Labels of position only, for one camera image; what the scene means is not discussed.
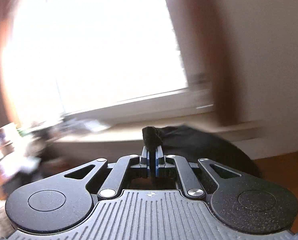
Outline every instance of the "white crosshair symbol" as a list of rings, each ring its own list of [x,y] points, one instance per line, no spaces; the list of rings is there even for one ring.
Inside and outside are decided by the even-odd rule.
[[[149,192],[148,194],[147,194],[149,197],[154,197],[155,195],[156,195],[156,193],[154,193],[154,192]]]

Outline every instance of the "silver screw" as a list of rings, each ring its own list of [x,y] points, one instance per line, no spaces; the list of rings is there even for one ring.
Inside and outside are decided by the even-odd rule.
[[[203,190],[201,190],[199,188],[192,188],[192,189],[188,190],[188,194],[193,197],[200,197],[204,194],[204,192],[203,192]]]
[[[111,188],[103,189],[99,192],[101,197],[112,197],[116,194],[116,192]]]

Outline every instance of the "black garment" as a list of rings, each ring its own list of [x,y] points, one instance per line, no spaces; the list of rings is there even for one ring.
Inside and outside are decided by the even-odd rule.
[[[142,129],[142,135],[149,151],[161,145],[164,155],[180,155],[193,163],[199,158],[208,158],[260,177],[258,167],[242,150],[213,134],[181,125],[164,128],[148,126]]]

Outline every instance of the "wall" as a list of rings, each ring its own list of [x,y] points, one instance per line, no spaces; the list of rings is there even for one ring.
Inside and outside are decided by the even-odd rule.
[[[244,120],[265,137],[237,143],[252,158],[298,150],[298,0],[220,0],[238,56]]]

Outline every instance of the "gray ribbed plate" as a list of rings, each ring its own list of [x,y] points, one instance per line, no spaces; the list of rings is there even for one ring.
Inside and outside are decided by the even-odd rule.
[[[44,236],[17,230],[8,239],[285,240],[291,237],[289,231],[260,236],[236,232],[214,218],[204,202],[186,199],[178,190],[124,190],[119,198],[100,201],[87,220],[70,230]]]

